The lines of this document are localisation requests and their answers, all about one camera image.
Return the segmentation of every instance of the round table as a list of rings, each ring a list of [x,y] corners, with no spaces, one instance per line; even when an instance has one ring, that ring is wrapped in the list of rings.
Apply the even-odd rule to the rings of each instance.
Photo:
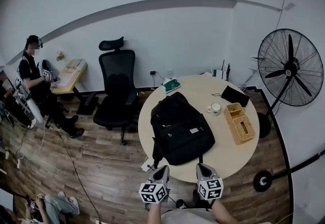
[[[211,76],[184,76],[177,80],[181,87],[167,95],[172,95],[177,91],[182,93],[188,102],[204,115],[215,138],[214,146],[203,155],[203,163],[213,167],[220,178],[227,178],[238,172],[252,157],[258,143],[259,123],[254,105],[249,101],[245,107],[245,114],[252,124],[255,137],[244,144],[236,145],[223,113],[226,105],[229,105],[230,102],[221,97],[214,97],[212,94],[222,94],[227,86],[240,90],[227,81]],[[140,142],[150,158],[152,158],[154,145],[152,139],[154,133],[150,124],[151,110],[165,97],[165,91],[160,86],[148,97],[140,112],[138,125]],[[221,112],[217,116],[212,116],[207,112],[207,107],[213,102],[221,104]],[[197,182],[196,165],[198,163],[199,159],[197,158],[183,165],[171,166],[163,158],[159,162],[159,166],[168,165],[170,175],[176,179]]]

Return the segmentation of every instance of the fan grille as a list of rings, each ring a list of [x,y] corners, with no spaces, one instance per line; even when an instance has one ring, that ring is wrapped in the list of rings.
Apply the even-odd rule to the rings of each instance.
[[[271,72],[283,70],[288,61],[288,38],[291,35],[294,57],[299,69],[297,77],[309,89],[311,96],[292,78],[280,100],[290,106],[303,106],[312,102],[323,83],[323,65],[315,46],[301,33],[279,29],[265,37],[258,52],[258,69],[269,92],[277,97],[287,80],[286,75],[265,78]]]

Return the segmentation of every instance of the person in black clothes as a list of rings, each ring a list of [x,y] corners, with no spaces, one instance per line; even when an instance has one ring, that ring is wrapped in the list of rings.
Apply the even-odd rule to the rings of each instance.
[[[33,56],[35,50],[39,50],[39,37],[31,35],[28,37],[22,61],[19,65],[19,74],[24,81],[24,85],[29,89],[31,98],[38,104],[43,115],[50,115],[56,124],[58,124],[71,138],[83,135],[84,129],[77,129],[74,123],[78,116],[67,119],[63,114],[57,97],[51,92],[50,82],[47,78],[41,76],[39,69],[36,67]]]
[[[0,101],[5,103],[5,109],[17,118],[20,123],[32,129],[36,124],[36,118],[30,120],[12,97],[11,90],[6,91],[2,84],[3,82],[0,80]]]

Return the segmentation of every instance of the chair armrest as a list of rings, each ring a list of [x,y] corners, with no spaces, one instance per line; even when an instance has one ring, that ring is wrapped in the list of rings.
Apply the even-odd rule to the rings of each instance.
[[[91,93],[91,94],[87,97],[87,99],[86,99],[84,105],[85,105],[85,106],[88,106],[89,103],[90,103],[90,101],[91,101],[91,100],[96,96],[96,94],[97,94],[97,92],[93,92],[93,93]]]
[[[127,97],[127,100],[126,100],[125,104],[126,105],[132,105],[134,100],[136,99],[137,95],[138,95],[137,89],[136,88],[132,89],[130,94]]]

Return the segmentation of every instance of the seated person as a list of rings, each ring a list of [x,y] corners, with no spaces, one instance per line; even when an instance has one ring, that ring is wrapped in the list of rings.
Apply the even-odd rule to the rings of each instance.
[[[6,91],[2,84],[3,82],[0,80],[0,101],[5,103],[5,109],[17,118],[20,123],[32,129],[36,124],[36,118],[30,120],[12,97],[12,90]]]
[[[39,38],[35,35],[28,37],[23,59],[19,65],[19,74],[24,81],[24,85],[29,89],[31,98],[39,106],[43,115],[50,115],[56,124],[58,124],[71,138],[82,136],[84,129],[74,127],[78,116],[73,116],[67,119],[63,114],[60,105],[57,102],[56,96],[51,92],[51,84],[46,81],[44,76],[40,75],[39,69],[36,67],[33,56],[35,50],[38,50]]]
[[[176,207],[178,210],[171,210],[161,215],[161,204],[151,204],[147,224],[239,224],[220,200],[215,200],[210,207],[207,201],[197,199],[193,209],[190,209],[183,200],[178,200]]]
[[[75,197],[67,199],[64,192],[60,191],[57,196],[45,195],[45,198],[37,198],[36,204],[40,209],[43,222],[38,222],[36,219],[31,218],[31,208],[26,206],[25,218],[17,218],[14,212],[3,206],[0,206],[0,223],[1,224],[31,224],[31,223],[44,223],[44,224],[59,224],[61,214],[79,215],[79,204]]]

